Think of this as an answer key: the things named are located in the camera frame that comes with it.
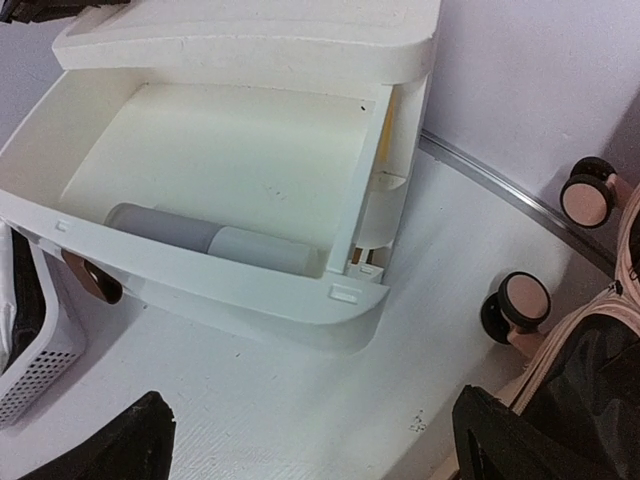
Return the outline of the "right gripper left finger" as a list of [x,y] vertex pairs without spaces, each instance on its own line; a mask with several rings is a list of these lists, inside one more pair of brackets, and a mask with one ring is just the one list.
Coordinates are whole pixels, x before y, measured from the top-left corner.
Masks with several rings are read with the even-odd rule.
[[171,407],[149,391],[86,441],[23,477],[167,480],[175,432]]

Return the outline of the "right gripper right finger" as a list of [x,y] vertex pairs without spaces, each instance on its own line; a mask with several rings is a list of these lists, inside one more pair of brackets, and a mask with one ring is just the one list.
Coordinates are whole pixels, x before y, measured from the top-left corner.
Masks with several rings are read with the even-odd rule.
[[624,384],[545,384],[521,415],[468,385],[453,427],[462,479],[622,479],[630,466]]

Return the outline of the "pink hard-shell suitcase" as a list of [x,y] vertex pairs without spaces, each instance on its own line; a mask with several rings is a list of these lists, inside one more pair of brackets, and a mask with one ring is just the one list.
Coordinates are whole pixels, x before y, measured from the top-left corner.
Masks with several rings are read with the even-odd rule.
[[498,395],[554,443],[589,462],[587,476],[639,476],[639,189],[605,160],[585,157],[560,193],[564,214],[595,229],[620,209],[613,281],[555,322],[530,273],[508,274],[480,310],[485,332],[529,364]]

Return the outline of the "white perforated plastic basket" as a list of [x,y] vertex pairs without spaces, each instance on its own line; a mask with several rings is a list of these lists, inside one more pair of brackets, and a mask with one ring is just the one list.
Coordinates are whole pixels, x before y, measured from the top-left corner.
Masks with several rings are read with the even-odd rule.
[[1,373],[2,429],[15,424],[86,347],[86,335],[58,272],[49,266],[47,254],[29,243],[46,302],[46,315],[37,338]]

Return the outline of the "white plastic drawer unit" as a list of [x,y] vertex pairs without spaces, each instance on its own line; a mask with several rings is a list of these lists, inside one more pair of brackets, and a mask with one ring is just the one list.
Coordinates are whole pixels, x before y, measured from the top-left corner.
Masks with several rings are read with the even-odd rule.
[[[8,1],[69,15],[61,77],[1,152],[1,216],[96,297],[330,354],[371,341],[412,175],[437,1]],[[131,203],[315,248],[314,276],[105,225]]]

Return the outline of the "black jeans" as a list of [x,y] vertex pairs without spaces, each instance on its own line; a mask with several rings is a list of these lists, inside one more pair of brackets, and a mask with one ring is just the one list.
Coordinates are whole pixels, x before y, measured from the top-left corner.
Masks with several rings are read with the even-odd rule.
[[39,335],[46,315],[46,302],[35,268],[29,241],[11,230],[13,255],[13,293],[17,311],[10,328],[10,351],[2,373],[5,373],[18,357]]

